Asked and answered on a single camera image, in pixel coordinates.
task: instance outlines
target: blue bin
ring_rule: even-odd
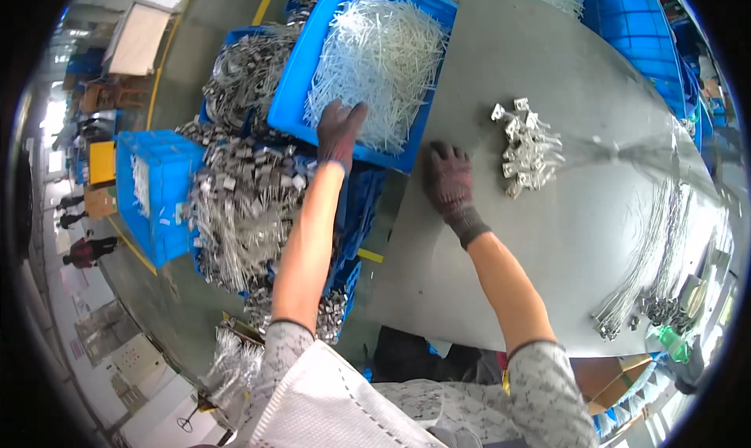
[[[172,130],[121,132],[115,172],[122,218],[155,267],[192,249],[187,221],[181,218],[192,174],[203,166],[205,150]],[[131,154],[149,165],[150,218],[138,213]]]
[[[687,118],[681,61],[659,0],[597,0],[600,36],[645,78],[679,119]]]
[[[340,4],[345,1],[348,0],[318,1],[292,51],[269,112],[268,123],[273,128],[316,146],[318,146],[318,137],[315,135],[315,129],[310,127],[303,119],[305,99],[310,90],[313,74],[318,66],[318,58],[321,55],[324,40],[329,32],[329,23],[333,19],[334,11],[339,9]],[[456,3],[449,0],[410,1],[433,16],[446,28],[451,29],[454,26]],[[390,156],[358,144],[354,147],[354,159],[401,172],[408,173],[411,171],[420,147],[420,140],[425,130],[434,93],[435,91],[428,91],[425,96],[426,104],[420,108],[415,122],[409,130],[409,140],[404,152],[399,156]]]
[[[334,277],[333,288],[336,289],[343,286],[347,295],[347,306],[344,309],[342,321],[347,319],[354,306],[354,288],[358,285],[362,266],[363,263],[360,259],[348,260],[342,270]]]
[[[372,228],[376,203],[381,196],[388,172],[385,169],[354,170],[349,176],[345,224],[341,249],[345,259],[358,255],[360,246]]]
[[[581,17],[581,23],[587,26],[592,32],[600,34],[600,13],[597,7],[597,0],[583,0],[584,11]]]
[[[230,30],[230,32],[225,37],[224,45],[233,45],[237,44],[241,37],[243,36],[254,36],[255,34],[263,34],[266,33],[266,27],[265,26],[245,26],[245,27],[239,27],[235,30]],[[245,120],[243,122],[243,126],[239,129],[240,136],[248,136],[250,135],[250,116],[251,112],[248,111],[245,114]],[[215,122],[211,120],[209,117],[208,112],[206,112],[206,99],[204,98],[201,103],[201,111],[198,113],[198,121],[202,124],[214,124]]]

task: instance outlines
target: green bottle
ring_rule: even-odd
[[[681,363],[689,361],[689,346],[680,335],[675,333],[671,326],[662,326],[659,331],[659,341],[668,349],[668,353],[673,360]]]

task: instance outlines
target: concrete floor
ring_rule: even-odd
[[[162,67],[153,109],[153,130],[173,129],[193,119],[203,100],[202,86],[211,74],[214,59],[227,33],[251,24],[261,0],[190,0],[174,33]],[[264,21],[284,21],[287,0],[271,0]],[[119,130],[144,130],[147,108],[128,111]],[[392,173],[381,196],[375,225],[364,247],[382,254],[396,219],[407,177]],[[111,217],[132,244],[127,226],[118,215]],[[94,223],[96,237],[113,236],[109,220]],[[207,284],[184,255],[153,274],[127,247],[102,258],[101,270],[108,283],[138,325],[162,346],[175,367],[194,383],[210,368],[214,329],[226,311],[240,320],[243,300]],[[336,350],[356,368],[364,368],[372,355],[380,324],[365,318],[371,293],[370,275],[377,263],[364,260],[355,291],[354,309],[344,324]]]

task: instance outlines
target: hand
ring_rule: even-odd
[[[490,231],[474,208],[472,162],[461,148],[445,142],[430,143],[426,157],[425,194],[466,249],[476,237]]]
[[[368,115],[364,103],[342,107],[341,99],[327,105],[318,123],[318,162],[337,161],[344,171],[352,171],[354,141]]]

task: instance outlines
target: red jacket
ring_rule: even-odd
[[[94,248],[81,237],[70,246],[68,257],[76,268],[89,268],[94,265]]]

